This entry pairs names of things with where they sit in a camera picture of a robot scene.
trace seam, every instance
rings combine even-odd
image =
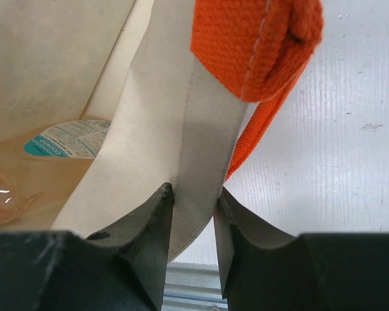
[[[266,8],[265,8],[265,15],[264,15],[262,21],[260,22],[260,26],[259,26],[258,39],[256,39],[256,42],[254,43],[253,53],[252,53],[252,56],[250,57],[250,60],[249,60],[249,68],[247,69],[247,72],[246,72],[246,75],[245,75],[245,81],[243,83],[243,87],[241,88],[240,99],[242,99],[242,100],[243,100],[243,97],[244,97],[244,94],[245,94],[245,86],[246,86],[246,83],[247,83],[247,79],[249,77],[250,70],[252,69],[254,55],[256,53],[256,49],[258,48],[258,44],[259,44],[259,41],[260,41],[261,31],[263,30],[263,25],[265,24],[267,13],[269,11],[270,5],[271,5],[271,0],[267,0],[267,4],[266,4]]]

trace plastic bottle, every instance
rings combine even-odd
[[[108,128],[106,121],[71,121],[0,142],[0,224],[68,198]]]

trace bottle inside bag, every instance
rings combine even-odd
[[[0,142],[0,224],[68,198],[108,129],[106,121],[71,121]]]

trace orange strap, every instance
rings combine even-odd
[[[192,52],[235,96],[259,102],[227,178],[252,153],[321,40],[319,0],[197,0]]]

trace bottle label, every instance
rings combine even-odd
[[[109,122],[80,120],[51,126],[29,141],[25,152],[38,157],[94,159],[101,149]]]

